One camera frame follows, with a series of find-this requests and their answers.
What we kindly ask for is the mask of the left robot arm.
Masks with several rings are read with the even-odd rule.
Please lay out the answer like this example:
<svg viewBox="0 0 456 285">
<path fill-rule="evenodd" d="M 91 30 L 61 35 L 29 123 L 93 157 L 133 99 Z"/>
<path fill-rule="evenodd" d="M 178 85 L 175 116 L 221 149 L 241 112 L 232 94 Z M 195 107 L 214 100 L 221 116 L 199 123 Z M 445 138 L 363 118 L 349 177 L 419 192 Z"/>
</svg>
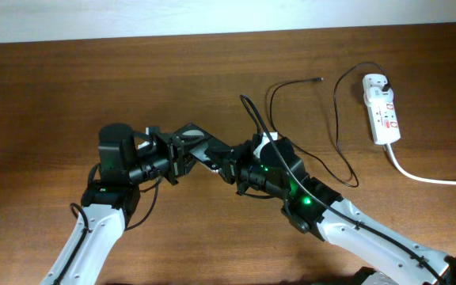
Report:
<svg viewBox="0 0 456 285">
<path fill-rule="evenodd" d="M 98 138 L 100 161 L 89 171 L 80 202 L 70 205 L 77 221 L 44 284 L 94 284 L 129 227 L 140 184 L 161 179 L 176 184 L 198 161 L 196 152 L 211 135 L 192 123 L 173 133 L 113 123 L 101 128 Z"/>
</svg>

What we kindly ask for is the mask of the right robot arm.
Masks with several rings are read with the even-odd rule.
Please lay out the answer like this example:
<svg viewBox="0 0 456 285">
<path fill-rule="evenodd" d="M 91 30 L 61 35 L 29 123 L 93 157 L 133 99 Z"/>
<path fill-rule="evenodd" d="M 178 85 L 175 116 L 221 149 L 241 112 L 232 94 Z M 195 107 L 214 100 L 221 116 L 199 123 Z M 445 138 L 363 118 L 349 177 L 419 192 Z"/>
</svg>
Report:
<svg viewBox="0 0 456 285">
<path fill-rule="evenodd" d="M 288 139 L 236 147 L 209 142 L 204 151 L 240 193 L 253 188 L 283 201 L 297 230 L 336 245 L 370 264 L 365 284 L 456 284 L 456 256 L 431 249 L 373 220 L 305 170 Z"/>
</svg>

